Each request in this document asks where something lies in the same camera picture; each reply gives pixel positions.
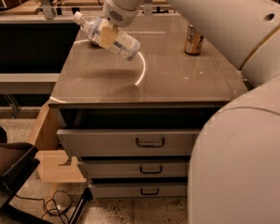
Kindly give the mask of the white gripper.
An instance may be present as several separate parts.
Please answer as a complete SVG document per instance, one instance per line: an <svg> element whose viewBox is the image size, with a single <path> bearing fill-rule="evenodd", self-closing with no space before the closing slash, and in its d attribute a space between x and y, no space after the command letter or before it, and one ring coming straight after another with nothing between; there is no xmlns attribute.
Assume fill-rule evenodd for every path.
<svg viewBox="0 0 280 224"><path fill-rule="evenodd" d="M133 22L144 2L145 0L105 0L104 17L118 27L126 27ZM119 30L116 26L102 28L99 42L102 48L109 48L118 37Z"/></svg>

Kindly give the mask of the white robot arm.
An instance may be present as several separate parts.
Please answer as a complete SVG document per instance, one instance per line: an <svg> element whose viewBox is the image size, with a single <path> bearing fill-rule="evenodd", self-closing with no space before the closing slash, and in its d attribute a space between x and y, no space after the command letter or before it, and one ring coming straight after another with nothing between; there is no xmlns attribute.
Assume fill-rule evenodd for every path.
<svg viewBox="0 0 280 224"><path fill-rule="evenodd" d="M222 106L190 154L188 224L280 224L280 5L165 0L252 88ZM105 0L131 24L144 0Z"/></svg>

